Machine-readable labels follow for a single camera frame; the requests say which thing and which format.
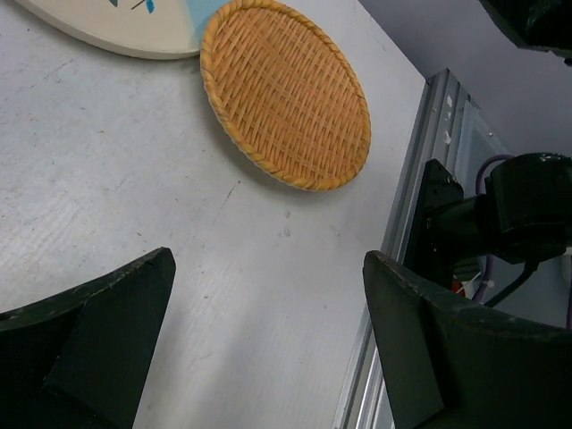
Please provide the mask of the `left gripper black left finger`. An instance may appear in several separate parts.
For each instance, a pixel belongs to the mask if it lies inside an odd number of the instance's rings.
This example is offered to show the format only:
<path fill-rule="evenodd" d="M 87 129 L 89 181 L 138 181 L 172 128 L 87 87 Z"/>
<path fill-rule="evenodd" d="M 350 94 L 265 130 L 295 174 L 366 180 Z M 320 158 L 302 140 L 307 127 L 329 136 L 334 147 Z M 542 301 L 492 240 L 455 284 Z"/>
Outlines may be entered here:
<path fill-rule="evenodd" d="M 3 428 L 131 428 L 175 276 L 158 248 L 1 314 Z"/>

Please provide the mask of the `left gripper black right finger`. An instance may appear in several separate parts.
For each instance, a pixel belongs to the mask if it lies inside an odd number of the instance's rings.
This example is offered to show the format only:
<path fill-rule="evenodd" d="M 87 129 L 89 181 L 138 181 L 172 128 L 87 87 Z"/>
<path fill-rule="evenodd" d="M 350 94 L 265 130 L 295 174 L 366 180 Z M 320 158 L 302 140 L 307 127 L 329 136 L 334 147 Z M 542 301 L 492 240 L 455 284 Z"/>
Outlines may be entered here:
<path fill-rule="evenodd" d="M 366 303 L 398 428 L 568 428 L 571 333 L 366 254 Z"/>

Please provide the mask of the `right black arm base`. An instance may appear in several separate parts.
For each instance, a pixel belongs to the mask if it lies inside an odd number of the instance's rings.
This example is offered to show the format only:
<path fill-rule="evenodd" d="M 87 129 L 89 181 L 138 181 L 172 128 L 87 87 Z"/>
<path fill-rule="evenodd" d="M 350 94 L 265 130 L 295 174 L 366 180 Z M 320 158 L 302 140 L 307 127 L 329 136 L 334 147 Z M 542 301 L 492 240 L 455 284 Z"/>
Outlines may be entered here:
<path fill-rule="evenodd" d="M 476 227 L 475 202 L 438 160 L 426 162 L 403 265 L 453 291 L 478 276 L 483 240 Z"/>

